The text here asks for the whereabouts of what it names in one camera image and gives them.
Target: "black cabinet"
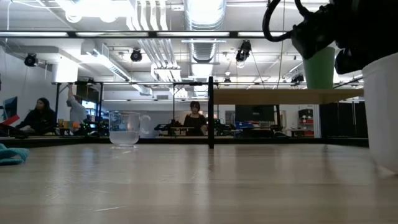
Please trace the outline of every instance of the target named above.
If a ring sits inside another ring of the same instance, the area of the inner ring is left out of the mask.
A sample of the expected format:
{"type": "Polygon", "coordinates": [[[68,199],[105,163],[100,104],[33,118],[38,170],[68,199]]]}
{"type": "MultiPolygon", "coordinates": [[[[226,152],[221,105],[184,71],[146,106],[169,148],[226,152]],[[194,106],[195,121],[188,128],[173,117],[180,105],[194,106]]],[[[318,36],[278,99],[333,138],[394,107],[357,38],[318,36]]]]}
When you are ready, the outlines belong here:
{"type": "Polygon", "coordinates": [[[368,126],[364,102],[320,105],[323,138],[367,138],[368,126]]]}

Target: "computer monitor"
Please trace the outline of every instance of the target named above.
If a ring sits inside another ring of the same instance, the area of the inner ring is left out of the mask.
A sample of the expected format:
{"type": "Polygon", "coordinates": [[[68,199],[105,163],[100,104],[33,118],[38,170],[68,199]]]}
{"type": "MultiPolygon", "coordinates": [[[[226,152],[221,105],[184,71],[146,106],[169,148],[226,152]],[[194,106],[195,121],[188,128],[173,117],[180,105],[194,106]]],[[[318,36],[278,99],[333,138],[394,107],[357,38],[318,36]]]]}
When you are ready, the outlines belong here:
{"type": "Polygon", "coordinates": [[[235,121],[275,121],[274,105],[236,105],[235,121]]]}
{"type": "Polygon", "coordinates": [[[18,98],[13,97],[3,101],[3,120],[17,115],[18,98]]]}

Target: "shelf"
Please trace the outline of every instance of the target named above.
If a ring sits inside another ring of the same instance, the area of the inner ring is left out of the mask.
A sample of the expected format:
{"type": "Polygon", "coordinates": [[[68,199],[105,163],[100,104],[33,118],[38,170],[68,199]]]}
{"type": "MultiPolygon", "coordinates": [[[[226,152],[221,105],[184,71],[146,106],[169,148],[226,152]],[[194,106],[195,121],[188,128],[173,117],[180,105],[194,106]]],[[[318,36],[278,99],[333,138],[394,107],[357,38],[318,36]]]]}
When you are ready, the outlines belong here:
{"type": "Polygon", "coordinates": [[[215,105],[322,105],[363,95],[363,90],[214,90],[215,105]]]}

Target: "teal cloth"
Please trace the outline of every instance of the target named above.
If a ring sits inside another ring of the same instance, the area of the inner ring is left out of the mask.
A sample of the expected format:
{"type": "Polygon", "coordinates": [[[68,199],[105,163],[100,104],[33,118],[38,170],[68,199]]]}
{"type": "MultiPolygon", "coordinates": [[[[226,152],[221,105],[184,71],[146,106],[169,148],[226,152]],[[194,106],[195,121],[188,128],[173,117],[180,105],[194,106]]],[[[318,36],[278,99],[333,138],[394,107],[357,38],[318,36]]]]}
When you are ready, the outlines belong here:
{"type": "Polygon", "coordinates": [[[7,148],[5,145],[0,144],[0,166],[17,165],[24,163],[29,157],[29,150],[22,148],[7,148]]]}

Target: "woman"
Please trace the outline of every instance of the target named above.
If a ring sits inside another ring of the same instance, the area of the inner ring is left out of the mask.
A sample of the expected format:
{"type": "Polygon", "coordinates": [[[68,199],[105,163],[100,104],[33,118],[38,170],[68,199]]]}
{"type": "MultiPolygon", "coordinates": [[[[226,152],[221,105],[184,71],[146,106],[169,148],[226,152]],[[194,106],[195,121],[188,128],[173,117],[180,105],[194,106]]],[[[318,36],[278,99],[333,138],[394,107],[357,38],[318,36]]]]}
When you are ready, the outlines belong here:
{"type": "Polygon", "coordinates": [[[35,109],[29,112],[16,128],[42,135],[54,131],[55,126],[55,112],[51,110],[50,102],[46,98],[40,98],[36,102],[35,109]]]}
{"type": "Polygon", "coordinates": [[[185,117],[184,127],[193,128],[187,131],[187,136],[206,135],[206,118],[199,113],[200,104],[197,101],[190,103],[191,113],[185,117]]]}

